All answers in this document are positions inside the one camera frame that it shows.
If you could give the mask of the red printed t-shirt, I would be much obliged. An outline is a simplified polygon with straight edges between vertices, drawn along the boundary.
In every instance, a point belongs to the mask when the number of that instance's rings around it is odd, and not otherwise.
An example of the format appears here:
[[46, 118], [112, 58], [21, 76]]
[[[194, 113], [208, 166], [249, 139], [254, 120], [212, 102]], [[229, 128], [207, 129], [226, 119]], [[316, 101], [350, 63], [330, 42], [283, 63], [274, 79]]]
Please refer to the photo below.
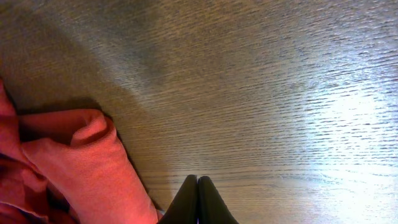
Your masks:
[[157, 223], [101, 111], [18, 115], [1, 91], [2, 223]]

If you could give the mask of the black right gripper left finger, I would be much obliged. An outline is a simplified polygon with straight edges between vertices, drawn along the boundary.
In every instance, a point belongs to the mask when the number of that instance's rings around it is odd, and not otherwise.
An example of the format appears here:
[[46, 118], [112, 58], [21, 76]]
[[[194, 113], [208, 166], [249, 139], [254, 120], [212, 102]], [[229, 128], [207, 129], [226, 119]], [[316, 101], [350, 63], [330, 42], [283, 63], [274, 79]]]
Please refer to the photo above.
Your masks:
[[188, 175], [158, 224], [197, 224], [197, 177]]

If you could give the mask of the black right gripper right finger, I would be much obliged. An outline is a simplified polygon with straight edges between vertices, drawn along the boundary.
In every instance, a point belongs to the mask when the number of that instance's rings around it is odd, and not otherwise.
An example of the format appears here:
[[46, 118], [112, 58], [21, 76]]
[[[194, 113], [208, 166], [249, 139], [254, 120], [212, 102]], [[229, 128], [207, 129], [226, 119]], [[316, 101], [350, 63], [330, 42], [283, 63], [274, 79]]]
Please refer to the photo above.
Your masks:
[[238, 224], [208, 176], [198, 180], [199, 224]]

